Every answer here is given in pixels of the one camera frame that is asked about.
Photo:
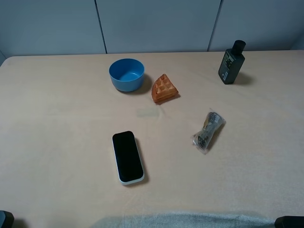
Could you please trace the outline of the orange toy waffle wedge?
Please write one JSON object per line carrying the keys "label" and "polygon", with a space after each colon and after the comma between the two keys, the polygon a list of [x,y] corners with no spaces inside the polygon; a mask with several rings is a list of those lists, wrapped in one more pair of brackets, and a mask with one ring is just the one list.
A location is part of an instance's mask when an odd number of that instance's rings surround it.
{"label": "orange toy waffle wedge", "polygon": [[166,74],[161,75],[152,86],[152,99],[155,103],[165,101],[179,94]]}

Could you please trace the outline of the grey foam pad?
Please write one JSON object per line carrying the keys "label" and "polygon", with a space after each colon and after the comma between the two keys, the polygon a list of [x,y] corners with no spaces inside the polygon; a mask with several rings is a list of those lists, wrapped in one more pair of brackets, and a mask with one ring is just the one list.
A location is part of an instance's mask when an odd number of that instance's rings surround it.
{"label": "grey foam pad", "polygon": [[157,213],[110,216],[93,228],[273,228],[274,221],[264,217],[221,213]]}

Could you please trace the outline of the black flat bottle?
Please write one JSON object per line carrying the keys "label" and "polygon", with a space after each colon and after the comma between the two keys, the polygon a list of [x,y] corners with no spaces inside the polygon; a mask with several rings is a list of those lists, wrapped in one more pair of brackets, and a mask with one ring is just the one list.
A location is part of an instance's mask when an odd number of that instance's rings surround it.
{"label": "black flat bottle", "polygon": [[245,46],[246,42],[236,40],[233,47],[225,51],[218,70],[218,75],[224,84],[233,84],[237,78],[245,61],[245,57],[243,56]]}

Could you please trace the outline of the black and white phone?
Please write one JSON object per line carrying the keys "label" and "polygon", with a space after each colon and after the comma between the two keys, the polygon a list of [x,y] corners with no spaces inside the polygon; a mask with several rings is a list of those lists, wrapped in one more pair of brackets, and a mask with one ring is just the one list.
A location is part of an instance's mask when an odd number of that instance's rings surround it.
{"label": "black and white phone", "polygon": [[123,185],[141,182],[145,174],[133,132],[126,131],[114,134],[112,144],[119,181]]}

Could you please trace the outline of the blue plastic bowl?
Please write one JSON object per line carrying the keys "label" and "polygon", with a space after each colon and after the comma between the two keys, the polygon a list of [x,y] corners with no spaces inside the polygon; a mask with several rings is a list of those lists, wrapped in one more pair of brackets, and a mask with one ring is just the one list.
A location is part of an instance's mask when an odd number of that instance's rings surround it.
{"label": "blue plastic bowl", "polygon": [[114,87],[122,92],[133,92],[144,82],[144,65],[132,58],[123,58],[113,62],[109,75]]}

